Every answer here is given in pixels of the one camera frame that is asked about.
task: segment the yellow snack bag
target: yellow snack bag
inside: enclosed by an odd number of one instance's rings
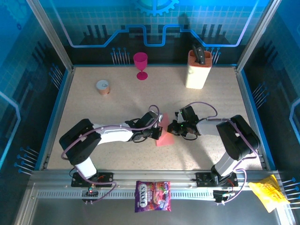
[[[290,203],[280,191],[278,182],[274,175],[271,175],[258,183],[250,182],[249,187],[261,200],[269,213],[280,204]]]

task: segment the table surface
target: table surface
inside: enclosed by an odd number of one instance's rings
[[[174,112],[194,101],[212,104],[218,118],[247,114],[233,68],[212,68],[202,90],[185,87],[186,67],[148,67],[149,77],[140,81],[134,67],[78,67],[71,84],[59,129],[51,152],[48,169],[71,169],[60,158],[59,139],[84,118],[92,123],[111,125],[143,116],[156,104],[170,121]],[[111,91],[101,96],[96,83],[108,80]],[[208,106],[194,105],[199,118],[213,115]],[[157,147],[155,140],[142,143],[111,142],[98,145],[91,159],[98,169],[108,170],[210,170],[225,153],[218,136],[200,136],[196,141],[174,137],[175,144]],[[260,160],[241,164],[246,169],[261,170]]]

